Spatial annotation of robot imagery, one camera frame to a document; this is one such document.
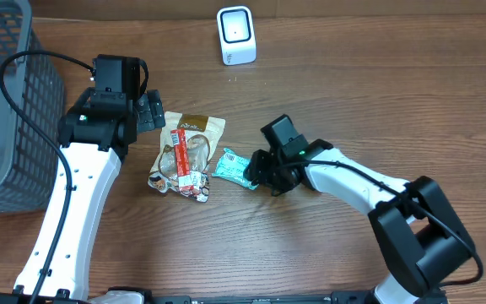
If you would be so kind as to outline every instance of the gray plastic basket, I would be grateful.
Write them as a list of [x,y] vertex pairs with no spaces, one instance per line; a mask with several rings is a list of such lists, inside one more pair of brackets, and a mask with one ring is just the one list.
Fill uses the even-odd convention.
[[[14,54],[41,49],[26,0],[0,0],[0,64]],[[65,105],[65,89],[47,56],[27,56],[8,67],[5,84],[14,101],[52,139]],[[0,212],[45,208],[57,168],[56,154],[17,117],[0,90]]]

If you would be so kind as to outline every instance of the food package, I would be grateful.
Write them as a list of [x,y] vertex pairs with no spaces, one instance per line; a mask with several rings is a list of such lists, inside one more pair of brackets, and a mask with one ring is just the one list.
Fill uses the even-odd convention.
[[243,176],[243,172],[250,162],[251,160],[236,155],[231,149],[224,148],[224,155],[220,158],[217,169],[211,176],[220,177],[254,190],[258,185],[252,185],[252,182]]
[[209,197],[209,161],[224,132],[225,120],[167,111],[160,132],[160,154],[149,172],[148,185],[168,189],[205,203]]

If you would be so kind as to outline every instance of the wire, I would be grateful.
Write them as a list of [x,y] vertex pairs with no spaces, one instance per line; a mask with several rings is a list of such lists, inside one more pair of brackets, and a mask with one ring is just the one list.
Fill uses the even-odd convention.
[[148,87],[149,71],[148,64],[143,59],[140,59],[138,64],[140,64],[140,67],[143,68],[143,81],[142,85],[140,85],[140,96],[138,97],[138,99],[140,99],[140,97],[142,97],[142,95],[145,93],[145,89]]
[[29,304],[34,304],[35,299],[41,292],[41,287],[42,284],[44,283],[44,280],[46,278],[46,275],[50,271],[50,263],[54,257],[54,253],[56,251],[57,243],[59,242],[59,238],[61,236],[62,230],[63,230],[63,225],[65,224],[65,219],[67,218],[67,212],[68,212],[68,207],[70,205],[70,199],[71,199],[71,193],[73,191],[73,179],[72,179],[72,174],[71,174],[71,169],[70,166],[68,165],[67,159],[65,158],[65,155],[63,152],[59,149],[59,144],[56,144],[53,140],[50,139],[50,136],[48,136],[42,129],[35,123],[33,122],[27,115],[22,111],[18,105],[13,101],[12,97],[7,91],[7,87],[5,87],[5,81],[4,81],[4,76],[5,76],[5,68],[15,59],[27,56],[27,55],[48,55],[52,57],[58,57],[64,60],[67,60],[72,63],[76,63],[84,68],[87,68],[91,73],[94,72],[93,68],[90,67],[88,64],[83,63],[77,59],[74,59],[69,56],[65,56],[62,54],[58,54],[55,52],[49,52],[49,51],[42,51],[42,50],[34,50],[34,51],[24,51],[24,52],[18,52],[11,57],[5,59],[3,63],[1,64],[0,67],[0,88],[3,93],[3,96],[5,97],[5,100],[7,103],[10,105],[10,107],[16,112],[16,114],[22,118],[22,120],[27,123],[39,136],[46,141],[48,146],[52,148],[56,154],[57,157],[61,160],[61,163],[63,165],[63,168],[65,169],[65,175],[67,176],[67,186],[66,186],[66,191],[65,191],[65,199],[63,201],[63,207],[62,207],[62,212],[61,212],[61,217],[59,218],[59,222],[57,223],[57,228],[56,228],[56,233],[54,234],[54,238],[51,241],[50,249],[48,250],[48,253],[46,255],[46,260],[44,262],[44,266],[42,267],[42,270],[40,271],[39,279],[37,280],[37,284],[35,285],[35,289],[33,290],[33,293],[31,294],[31,298],[29,301]]
[[[414,202],[412,199],[403,197],[403,195],[400,192],[392,189],[391,187],[387,186],[384,182],[378,181],[374,177],[370,176],[369,174],[361,171],[360,169],[358,169],[358,168],[356,168],[354,166],[347,165],[347,164],[344,164],[344,163],[339,162],[339,161],[305,160],[305,161],[297,161],[297,162],[292,162],[292,163],[288,163],[288,164],[283,164],[283,165],[280,165],[280,166],[276,166],[276,167],[272,168],[271,170],[269,170],[268,172],[266,172],[266,174],[268,174],[268,175],[269,174],[275,174],[276,171],[280,171],[282,169],[286,169],[286,168],[290,168],[290,167],[295,167],[295,166],[306,166],[306,165],[327,165],[327,166],[336,166],[336,167],[342,167],[342,168],[348,169],[348,170],[350,170],[350,171],[352,171],[352,172],[360,175],[361,177],[363,177],[364,179],[368,180],[369,182],[372,182],[373,184],[375,184],[380,189],[383,189],[385,191],[388,191],[389,193],[395,195],[396,197],[399,197],[399,198],[404,199],[412,207],[414,207],[415,209],[417,209],[419,212],[425,214],[425,216],[427,218],[429,218],[429,220],[431,220],[432,222],[434,222],[435,224],[437,224],[440,228],[442,228],[443,230],[445,230],[449,234],[451,234],[451,236],[453,236],[453,238],[455,238],[455,240],[457,242],[459,242],[463,247],[465,247],[467,249],[467,251],[470,253],[470,255],[473,257],[473,259],[476,262],[476,265],[478,266],[478,273],[475,276],[473,276],[472,278],[470,278],[470,279],[466,279],[466,280],[453,280],[453,281],[446,281],[444,283],[440,283],[439,284],[439,287],[453,286],[453,285],[468,285],[468,284],[472,284],[472,283],[475,283],[475,282],[481,280],[481,278],[483,277],[483,261],[479,257],[478,253],[473,248],[471,248],[464,240],[462,240],[461,237],[458,236],[449,226],[447,226],[446,224],[444,224],[441,220],[438,220],[434,215],[432,215],[425,208],[421,207],[419,204],[417,204],[416,202]],[[252,181],[252,183],[254,184],[258,180],[258,178],[259,177],[255,178]]]
[[464,240],[461,239],[460,236],[458,236],[450,227],[448,227],[446,224],[444,224],[442,221],[438,220],[434,215],[432,215],[429,211],[427,211],[425,208],[421,207],[419,204],[414,202],[412,199],[407,200],[409,204],[412,205],[415,209],[417,209],[419,212],[425,214],[426,217],[429,218],[429,220],[432,220],[435,222],[440,228],[443,230],[447,231],[451,236],[453,236],[457,242],[461,243],[470,255],[472,255],[473,259],[476,261],[476,265],[478,266],[478,273],[471,279],[466,279],[466,280],[454,280],[454,281],[447,281],[444,283],[440,284],[440,287],[445,287],[445,286],[453,286],[453,285],[468,285],[471,283],[475,283],[479,281],[483,277],[483,261],[479,257],[478,253],[473,250]]

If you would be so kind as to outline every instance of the wood grain surface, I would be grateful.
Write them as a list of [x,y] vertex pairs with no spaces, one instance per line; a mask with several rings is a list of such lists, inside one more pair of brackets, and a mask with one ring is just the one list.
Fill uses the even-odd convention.
[[[141,57],[165,110],[226,119],[223,147],[250,156],[259,128],[289,114],[389,176],[437,180],[486,267],[486,15],[257,20],[258,59],[225,67],[214,20],[36,24],[48,50],[89,61]],[[68,104],[90,85],[55,61]],[[243,296],[369,289],[387,273],[368,220],[298,187],[280,198],[213,178],[206,204],[147,185],[159,131],[130,147],[93,249],[90,295],[113,285],[155,295]],[[10,291],[43,212],[0,214],[0,291]],[[470,262],[452,277],[475,273]],[[451,303],[486,303],[476,285]]]
[[31,0],[35,17],[82,20],[214,19],[246,5],[255,18],[486,14],[486,0]]

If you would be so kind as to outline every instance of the black cable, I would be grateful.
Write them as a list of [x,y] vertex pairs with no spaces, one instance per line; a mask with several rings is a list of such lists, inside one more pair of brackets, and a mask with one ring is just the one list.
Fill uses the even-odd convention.
[[[453,280],[453,281],[446,281],[444,283],[440,283],[439,287],[452,286],[452,285],[468,285],[468,284],[472,284],[472,283],[475,283],[475,282],[481,280],[481,278],[483,277],[483,261],[479,257],[478,253],[473,248],[468,246],[468,244],[464,240],[462,240],[461,237],[458,236],[449,226],[444,224],[441,220],[438,220],[434,215],[432,215],[425,208],[421,207],[418,203],[414,202],[412,199],[403,197],[403,195],[400,192],[392,189],[391,187],[387,186],[385,183],[378,181],[374,177],[368,175],[367,173],[361,171],[360,169],[358,169],[354,166],[347,165],[347,164],[344,164],[344,163],[339,162],[339,161],[305,160],[305,161],[297,161],[297,162],[292,162],[292,163],[283,164],[283,165],[280,165],[280,166],[273,167],[271,170],[267,171],[266,174],[267,175],[274,174],[276,171],[280,171],[282,169],[291,168],[291,167],[295,167],[295,166],[306,166],[306,165],[327,165],[327,166],[336,166],[336,167],[342,167],[342,168],[348,169],[348,170],[358,174],[359,176],[363,177],[364,179],[368,180],[369,182],[372,182],[373,184],[375,184],[380,189],[386,190],[389,193],[395,195],[396,197],[400,197],[401,199],[407,201],[410,205],[412,205],[412,207],[417,209],[419,212],[425,214],[425,216],[427,218],[429,218],[430,221],[434,222],[440,228],[442,228],[443,230],[445,230],[449,234],[451,234],[451,236],[453,236],[453,238],[455,238],[455,240],[457,242],[459,242],[463,247],[465,247],[467,249],[467,251],[470,253],[470,255],[473,257],[473,259],[476,262],[476,265],[478,266],[478,273],[470,279]],[[259,177],[257,177],[252,183],[254,184],[257,181],[258,178]]]
[[142,97],[143,94],[145,94],[145,89],[148,87],[148,79],[149,79],[149,71],[148,71],[148,64],[143,60],[140,59],[139,62],[140,67],[143,68],[143,82],[142,85],[140,85],[140,97]]
[[5,76],[5,68],[15,59],[26,56],[26,55],[48,55],[52,57],[58,57],[64,60],[67,60],[72,63],[76,63],[84,68],[87,68],[91,73],[94,72],[93,68],[90,67],[88,64],[85,64],[77,59],[58,54],[55,52],[49,52],[49,51],[42,51],[42,50],[35,50],[35,51],[24,51],[24,52],[18,52],[11,57],[5,59],[3,63],[1,64],[0,67],[0,88],[1,91],[3,92],[3,96],[5,97],[5,100],[7,103],[10,105],[10,107],[16,112],[16,114],[22,118],[22,120],[27,123],[39,136],[46,141],[48,146],[52,148],[56,154],[57,157],[62,162],[63,168],[65,169],[65,174],[67,175],[67,186],[66,186],[66,192],[65,192],[65,200],[63,201],[63,207],[62,207],[62,212],[61,212],[61,217],[59,218],[59,222],[57,223],[57,228],[56,228],[56,233],[54,234],[54,238],[51,241],[50,249],[48,250],[48,253],[46,255],[46,260],[44,262],[44,266],[42,267],[42,270],[40,271],[39,279],[37,280],[37,284],[35,285],[35,289],[33,290],[33,293],[31,294],[30,298],[30,304],[35,303],[36,297],[39,295],[41,292],[41,287],[42,284],[44,283],[44,280],[46,278],[46,275],[48,274],[48,271],[50,270],[50,263],[54,257],[54,253],[56,251],[57,243],[59,242],[59,238],[61,236],[62,230],[63,230],[63,225],[65,224],[65,219],[67,217],[67,212],[68,212],[68,207],[70,205],[70,200],[71,200],[71,193],[73,191],[73,179],[72,179],[72,174],[71,174],[71,169],[70,166],[68,165],[67,159],[65,158],[65,155],[63,152],[59,149],[59,144],[56,144],[53,142],[50,137],[42,131],[42,129],[37,126],[35,122],[33,122],[27,115],[22,111],[18,105],[13,101],[12,97],[7,91],[7,87],[5,87],[5,81],[4,81],[4,76]]
[[453,236],[457,242],[461,243],[470,255],[472,255],[473,259],[476,261],[476,265],[478,266],[478,273],[471,279],[466,279],[466,280],[454,280],[454,281],[447,281],[444,283],[440,284],[440,287],[445,287],[445,286],[453,286],[453,285],[468,285],[471,283],[475,283],[479,281],[483,277],[483,261],[479,257],[478,253],[473,250],[464,240],[461,239],[460,236],[458,236],[450,227],[448,227],[446,224],[444,224],[442,221],[438,220],[434,215],[432,215],[429,211],[427,211],[425,208],[421,207],[419,204],[414,202],[412,199],[407,200],[409,204],[412,205],[415,209],[417,209],[419,212],[425,214],[426,217],[429,218],[429,220],[432,220],[435,224],[440,226],[443,230],[447,231],[451,236]]
[[91,96],[91,92],[95,91],[95,88],[86,88],[84,92],[77,98],[74,102],[73,107],[83,107],[88,102],[89,97]]

